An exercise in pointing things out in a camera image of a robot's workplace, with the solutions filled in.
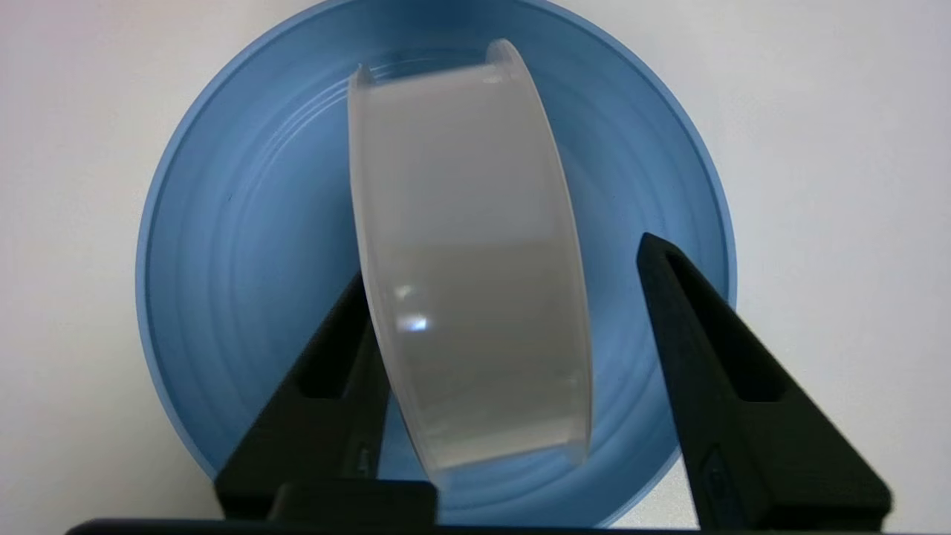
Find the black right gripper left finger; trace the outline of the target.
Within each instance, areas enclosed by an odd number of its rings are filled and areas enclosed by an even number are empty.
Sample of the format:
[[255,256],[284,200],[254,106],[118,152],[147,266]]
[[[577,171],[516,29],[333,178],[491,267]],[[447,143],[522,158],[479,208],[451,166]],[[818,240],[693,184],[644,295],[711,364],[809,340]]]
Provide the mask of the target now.
[[390,382],[355,276],[218,471],[228,521],[434,525],[438,494],[378,478]]

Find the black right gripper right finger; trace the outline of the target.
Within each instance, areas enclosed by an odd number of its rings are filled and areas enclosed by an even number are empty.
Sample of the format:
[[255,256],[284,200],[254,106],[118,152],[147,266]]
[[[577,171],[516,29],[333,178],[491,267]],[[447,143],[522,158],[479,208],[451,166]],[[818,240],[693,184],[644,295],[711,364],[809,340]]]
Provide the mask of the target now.
[[703,532],[879,532],[892,493],[675,244],[637,268]]

